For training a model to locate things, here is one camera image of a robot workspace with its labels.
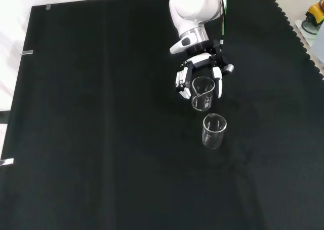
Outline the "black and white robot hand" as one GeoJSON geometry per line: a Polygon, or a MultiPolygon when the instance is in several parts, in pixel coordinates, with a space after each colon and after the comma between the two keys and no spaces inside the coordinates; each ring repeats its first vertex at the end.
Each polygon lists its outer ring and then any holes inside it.
{"type": "Polygon", "coordinates": [[[223,93],[223,77],[232,73],[234,65],[223,56],[221,46],[211,41],[204,41],[187,49],[193,56],[181,63],[176,74],[176,91],[185,99],[191,98],[192,75],[204,68],[211,70],[211,79],[216,85],[218,98],[223,93]]]}

